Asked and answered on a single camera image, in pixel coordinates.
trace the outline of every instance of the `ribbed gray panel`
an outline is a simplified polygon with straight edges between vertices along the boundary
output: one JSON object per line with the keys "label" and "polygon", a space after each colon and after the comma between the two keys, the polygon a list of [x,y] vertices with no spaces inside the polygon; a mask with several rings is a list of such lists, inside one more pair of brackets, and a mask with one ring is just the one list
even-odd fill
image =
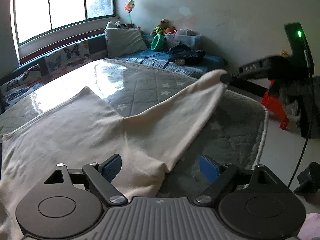
{"label": "ribbed gray panel", "polygon": [[110,208],[101,222],[77,240],[244,240],[228,231],[210,208],[187,198],[135,197]]}

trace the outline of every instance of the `green basket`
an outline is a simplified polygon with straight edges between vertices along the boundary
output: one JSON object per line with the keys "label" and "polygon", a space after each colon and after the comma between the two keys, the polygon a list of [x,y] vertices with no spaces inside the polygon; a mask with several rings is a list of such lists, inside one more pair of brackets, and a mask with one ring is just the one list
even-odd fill
{"label": "green basket", "polygon": [[151,50],[160,51],[164,45],[164,36],[161,34],[157,34],[151,43]]}

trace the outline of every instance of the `window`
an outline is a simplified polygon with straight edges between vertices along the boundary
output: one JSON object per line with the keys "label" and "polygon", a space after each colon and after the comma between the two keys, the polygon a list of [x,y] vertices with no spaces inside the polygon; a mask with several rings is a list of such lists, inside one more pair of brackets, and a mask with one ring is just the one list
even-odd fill
{"label": "window", "polygon": [[18,45],[51,31],[115,15],[113,0],[13,0]]}

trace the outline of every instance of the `window frame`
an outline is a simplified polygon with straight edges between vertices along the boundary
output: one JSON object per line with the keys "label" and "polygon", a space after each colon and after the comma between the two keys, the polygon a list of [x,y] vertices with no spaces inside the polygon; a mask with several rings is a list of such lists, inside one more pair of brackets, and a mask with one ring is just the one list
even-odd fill
{"label": "window frame", "polygon": [[86,23],[86,22],[91,22],[91,21],[94,21],[94,20],[99,20],[99,19],[105,19],[105,18],[112,18],[112,17],[116,17],[116,4],[115,4],[115,0],[112,0],[112,7],[113,7],[113,14],[110,14],[110,15],[105,15],[105,16],[98,16],[98,17],[93,17],[93,18],[88,18],[88,14],[87,14],[87,3],[86,3],[86,0],[84,0],[84,15],[85,15],[85,20],[83,21],[80,21],[80,22],[75,22],[75,23],[70,23],[70,24],[67,24],[67,25],[64,25],[64,26],[61,26],[59,28],[55,28],[55,29],[51,29],[47,32],[44,32],[44,33],[40,33],[26,41],[23,41],[23,42],[19,42],[19,35],[18,35],[18,29],[17,29],[17,22],[16,22],[16,1],[13,0],[13,21],[14,21],[14,29],[15,29],[15,33],[16,33],[16,38],[17,38],[17,44],[18,44],[18,47],[20,47],[21,45],[27,43],[27,42],[30,42],[36,38],[39,38],[43,35],[46,35],[48,33],[52,33],[54,31],[57,31],[57,30],[61,30],[63,28],[66,28],[66,27],[70,27],[70,26],[73,26],[73,25],[76,25],[76,24],[81,24],[81,23]]}

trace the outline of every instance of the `red plastic stool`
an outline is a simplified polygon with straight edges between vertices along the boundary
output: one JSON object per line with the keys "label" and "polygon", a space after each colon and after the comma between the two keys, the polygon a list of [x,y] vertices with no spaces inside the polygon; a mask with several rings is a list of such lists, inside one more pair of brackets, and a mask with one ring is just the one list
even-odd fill
{"label": "red plastic stool", "polygon": [[263,104],[269,111],[275,113],[277,116],[281,118],[281,123],[279,127],[282,130],[286,130],[289,124],[289,119],[285,111],[283,110],[282,104],[279,102],[279,100],[277,98],[269,96],[267,91],[262,98],[261,104]]}

